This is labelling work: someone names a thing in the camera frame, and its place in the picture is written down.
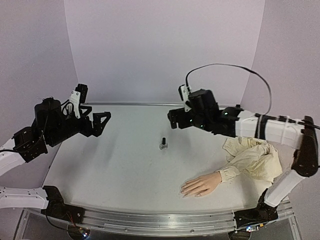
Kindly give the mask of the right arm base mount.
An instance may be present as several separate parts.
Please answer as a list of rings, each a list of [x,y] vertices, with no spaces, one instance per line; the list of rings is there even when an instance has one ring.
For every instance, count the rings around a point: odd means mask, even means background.
[[[278,219],[277,206],[272,207],[264,202],[267,190],[268,189],[262,193],[255,208],[237,210],[234,213],[234,220],[237,229],[266,224]]]

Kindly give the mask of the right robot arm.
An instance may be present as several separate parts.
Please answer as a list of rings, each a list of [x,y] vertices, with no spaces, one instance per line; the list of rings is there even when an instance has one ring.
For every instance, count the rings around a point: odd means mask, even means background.
[[[318,171],[317,127],[310,117],[270,116],[239,106],[219,108],[210,90],[190,92],[184,85],[179,94],[184,106],[168,112],[171,128],[195,127],[225,136],[228,155],[226,166],[187,181],[181,187],[184,196],[205,196],[244,173],[270,182],[262,202],[274,208]]]

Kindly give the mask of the clear nail polish bottle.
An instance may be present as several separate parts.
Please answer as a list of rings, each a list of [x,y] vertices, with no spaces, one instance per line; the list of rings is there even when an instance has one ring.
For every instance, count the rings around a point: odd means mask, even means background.
[[[163,149],[167,149],[168,148],[168,143],[162,141],[161,144],[159,145],[159,149],[163,150]]]

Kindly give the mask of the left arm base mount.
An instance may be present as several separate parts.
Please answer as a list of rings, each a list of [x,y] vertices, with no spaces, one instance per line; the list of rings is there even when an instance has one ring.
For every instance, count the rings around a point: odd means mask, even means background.
[[[66,204],[59,189],[55,186],[45,185],[42,189],[46,192],[48,205],[40,211],[41,214],[74,224],[82,223],[85,214],[83,207]]]

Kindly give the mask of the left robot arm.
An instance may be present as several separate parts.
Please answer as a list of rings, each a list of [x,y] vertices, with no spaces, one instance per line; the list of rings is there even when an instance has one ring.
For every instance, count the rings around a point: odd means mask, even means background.
[[[0,174],[29,163],[42,154],[47,154],[47,147],[55,147],[76,134],[85,137],[99,137],[108,121],[110,112],[95,112],[92,107],[71,105],[71,113],[64,113],[59,100],[45,98],[34,107],[35,119],[31,126],[16,132],[0,148]],[[46,186],[26,188],[0,188],[0,207],[48,209],[56,218],[64,218],[67,206],[56,198],[51,198]]]

